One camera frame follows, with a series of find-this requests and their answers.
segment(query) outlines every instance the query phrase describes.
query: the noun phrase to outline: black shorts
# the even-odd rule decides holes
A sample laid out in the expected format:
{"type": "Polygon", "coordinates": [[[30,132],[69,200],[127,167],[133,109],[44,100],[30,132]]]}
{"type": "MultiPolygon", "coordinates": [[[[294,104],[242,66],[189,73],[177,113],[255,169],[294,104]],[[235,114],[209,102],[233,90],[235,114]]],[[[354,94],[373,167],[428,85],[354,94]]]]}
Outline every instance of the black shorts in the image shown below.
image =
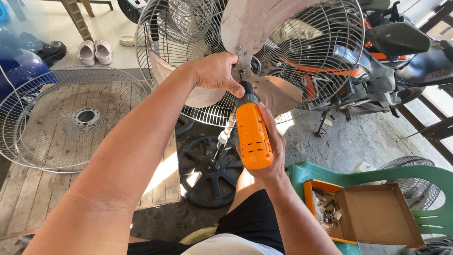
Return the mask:
{"type": "MultiPolygon", "coordinates": [[[[274,207],[266,190],[253,193],[219,220],[217,234],[233,234],[285,254],[274,207]]],[[[127,255],[181,255],[192,245],[151,240],[131,243],[127,255]]]]}

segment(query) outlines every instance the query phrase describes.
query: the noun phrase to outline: white shirt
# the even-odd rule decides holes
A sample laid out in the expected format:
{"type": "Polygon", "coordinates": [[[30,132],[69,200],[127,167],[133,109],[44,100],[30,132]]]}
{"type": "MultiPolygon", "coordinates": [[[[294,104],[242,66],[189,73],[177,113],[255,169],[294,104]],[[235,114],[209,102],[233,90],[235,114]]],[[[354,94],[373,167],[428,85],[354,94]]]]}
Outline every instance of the white shirt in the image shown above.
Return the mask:
{"type": "Polygon", "coordinates": [[[201,241],[181,255],[283,255],[267,245],[257,244],[232,234],[219,234],[201,241]]]}

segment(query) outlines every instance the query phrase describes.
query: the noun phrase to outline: wire fan grille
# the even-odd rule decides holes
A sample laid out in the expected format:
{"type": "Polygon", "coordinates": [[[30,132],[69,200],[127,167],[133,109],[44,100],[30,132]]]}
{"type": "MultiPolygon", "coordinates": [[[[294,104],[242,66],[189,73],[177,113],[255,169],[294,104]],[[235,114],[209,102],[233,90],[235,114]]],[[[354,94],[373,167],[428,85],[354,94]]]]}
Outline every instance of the wire fan grille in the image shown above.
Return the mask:
{"type": "MultiPolygon", "coordinates": [[[[406,156],[395,159],[380,169],[394,168],[394,167],[409,167],[409,166],[432,166],[435,167],[434,162],[429,159],[406,156]]],[[[398,183],[401,191],[411,209],[427,210],[436,200],[440,193],[440,188],[433,183],[418,179],[418,178],[402,178],[396,180],[387,180],[386,183],[398,183]]]]}
{"type": "Polygon", "coordinates": [[[134,77],[109,67],[43,74],[1,103],[0,152],[28,167],[85,163],[118,121],[146,96],[134,77]]]}
{"type": "MultiPolygon", "coordinates": [[[[148,52],[153,50],[173,66],[226,51],[220,37],[223,0],[150,0],[137,28],[137,59],[152,89],[154,80],[148,52]]],[[[355,0],[336,0],[310,6],[286,20],[255,54],[258,76],[273,75],[296,86],[303,101],[277,122],[297,118],[326,105],[355,70],[363,49],[363,15],[355,0]]],[[[184,115],[225,126],[234,111],[226,93],[206,108],[185,106],[184,115]]]]}

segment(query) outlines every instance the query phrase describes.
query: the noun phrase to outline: cordless drill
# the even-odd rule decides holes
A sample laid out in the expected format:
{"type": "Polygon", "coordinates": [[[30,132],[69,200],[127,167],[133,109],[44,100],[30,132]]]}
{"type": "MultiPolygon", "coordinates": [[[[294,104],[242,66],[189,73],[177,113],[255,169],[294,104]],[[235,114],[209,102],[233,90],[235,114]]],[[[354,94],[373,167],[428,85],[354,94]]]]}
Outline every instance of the cordless drill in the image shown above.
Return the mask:
{"type": "Polygon", "coordinates": [[[248,169],[268,167],[274,155],[270,147],[266,126],[256,105],[258,97],[252,84],[242,80],[244,70],[239,70],[241,81],[245,89],[244,96],[236,100],[236,122],[241,145],[242,163],[248,169]]]}

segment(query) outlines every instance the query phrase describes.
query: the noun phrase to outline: motorcycle mirror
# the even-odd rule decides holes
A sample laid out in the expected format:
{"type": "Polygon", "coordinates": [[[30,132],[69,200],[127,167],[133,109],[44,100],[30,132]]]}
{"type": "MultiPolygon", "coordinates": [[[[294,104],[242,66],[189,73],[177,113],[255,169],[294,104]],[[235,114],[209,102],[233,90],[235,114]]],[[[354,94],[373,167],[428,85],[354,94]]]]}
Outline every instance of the motorcycle mirror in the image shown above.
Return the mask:
{"type": "Polygon", "coordinates": [[[407,23],[390,23],[368,29],[366,36],[387,57],[427,52],[431,38],[407,23]]]}
{"type": "Polygon", "coordinates": [[[358,0],[362,10],[386,10],[390,0],[358,0]]]}

